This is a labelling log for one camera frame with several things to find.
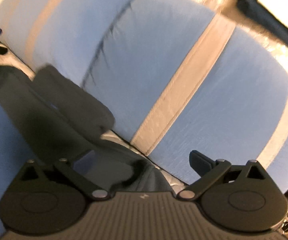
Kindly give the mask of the right blue striped pillow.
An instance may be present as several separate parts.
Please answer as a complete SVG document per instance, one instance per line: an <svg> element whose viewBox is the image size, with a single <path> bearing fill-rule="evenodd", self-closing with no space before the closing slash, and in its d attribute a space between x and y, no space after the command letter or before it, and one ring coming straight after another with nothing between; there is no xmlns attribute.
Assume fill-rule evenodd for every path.
<svg viewBox="0 0 288 240"><path fill-rule="evenodd" d="M191 0L132 0L82 83L114 132L185 183L197 150L260 162L288 190L288 74L226 17Z"/></svg>

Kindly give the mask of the grey quilted bed cover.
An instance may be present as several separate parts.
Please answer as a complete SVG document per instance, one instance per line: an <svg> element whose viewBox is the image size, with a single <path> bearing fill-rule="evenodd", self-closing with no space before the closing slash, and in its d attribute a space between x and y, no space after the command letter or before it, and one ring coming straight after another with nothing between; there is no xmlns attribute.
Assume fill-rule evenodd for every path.
<svg viewBox="0 0 288 240"><path fill-rule="evenodd" d="M166 181L170 184L170 186L172 187L175 193L179 193L180 191L184 190L187 187L187 184L185 184L183 181L179 180L178 178L172 176L170 173L168 173L167 171L165 171L164 169L160 168L158 165L153 163L151 160L148 159L148 157L146 157L143 153L141 153L139 150L137 150L132 145L130 145L127 141L119 137L115 132L109 130L105 132L104 134L102 134L100 138L102 140L107 140L107 141L111 141L116 144L122 145L123 147L128 148L132 152L147 159L151 164L155 166L155 168L157 168L163 174Z"/></svg>

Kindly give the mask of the blue striped pillow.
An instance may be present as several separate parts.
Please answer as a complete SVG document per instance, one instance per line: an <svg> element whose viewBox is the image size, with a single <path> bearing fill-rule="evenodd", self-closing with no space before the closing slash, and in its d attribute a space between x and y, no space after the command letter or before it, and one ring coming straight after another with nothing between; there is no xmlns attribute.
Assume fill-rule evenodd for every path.
<svg viewBox="0 0 288 240"><path fill-rule="evenodd" d="M107 29L131 0L3 0L0 41L33 71L53 65L80 85Z"/></svg>
<svg viewBox="0 0 288 240"><path fill-rule="evenodd" d="M82 83L114 132L185 183L197 150L260 162L288 190L288 74L226 17L191 0L132 0Z"/></svg>

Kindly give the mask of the left blue striped pillow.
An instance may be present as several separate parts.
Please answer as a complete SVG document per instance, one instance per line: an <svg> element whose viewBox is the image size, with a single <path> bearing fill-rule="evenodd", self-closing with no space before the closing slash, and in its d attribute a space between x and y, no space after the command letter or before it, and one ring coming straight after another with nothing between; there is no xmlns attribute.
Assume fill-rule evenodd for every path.
<svg viewBox="0 0 288 240"><path fill-rule="evenodd" d="M131 0L3 0L0 41L33 71L53 65L80 85L107 29Z"/></svg>

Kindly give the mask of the dark blue fleece garment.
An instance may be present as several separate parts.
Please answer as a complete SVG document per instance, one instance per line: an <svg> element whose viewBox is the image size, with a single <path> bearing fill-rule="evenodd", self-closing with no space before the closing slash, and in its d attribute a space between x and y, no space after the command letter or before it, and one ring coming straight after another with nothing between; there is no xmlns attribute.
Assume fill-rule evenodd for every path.
<svg viewBox="0 0 288 240"><path fill-rule="evenodd" d="M105 190L170 191L147 159L100 136L115 119L98 100L54 67L30 79L0 66L0 193L28 159L50 165L94 150L96 163L85 176Z"/></svg>

